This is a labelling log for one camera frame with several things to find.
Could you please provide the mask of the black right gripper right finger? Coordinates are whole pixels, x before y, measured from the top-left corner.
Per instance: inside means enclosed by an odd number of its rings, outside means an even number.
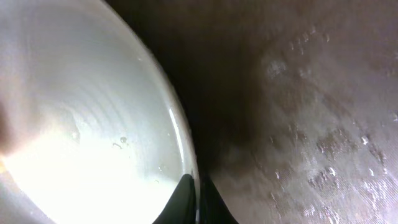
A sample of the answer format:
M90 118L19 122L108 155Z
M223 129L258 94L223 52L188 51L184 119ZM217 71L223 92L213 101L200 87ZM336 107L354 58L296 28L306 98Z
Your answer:
M199 224L238 224L209 176L201 178Z

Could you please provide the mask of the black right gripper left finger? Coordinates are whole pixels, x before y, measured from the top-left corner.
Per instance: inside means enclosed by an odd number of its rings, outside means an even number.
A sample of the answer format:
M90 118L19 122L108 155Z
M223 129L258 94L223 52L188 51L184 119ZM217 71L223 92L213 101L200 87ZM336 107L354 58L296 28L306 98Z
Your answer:
M196 191L190 174L182 175L163 211L153 224L195 224Z

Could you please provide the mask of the pale green plastic plate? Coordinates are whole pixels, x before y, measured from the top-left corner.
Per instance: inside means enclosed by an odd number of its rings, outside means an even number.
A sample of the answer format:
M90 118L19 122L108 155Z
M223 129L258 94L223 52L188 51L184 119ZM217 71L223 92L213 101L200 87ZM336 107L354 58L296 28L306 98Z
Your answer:
M190 174L167 76L104 1L1 2L1 222L153 223Z

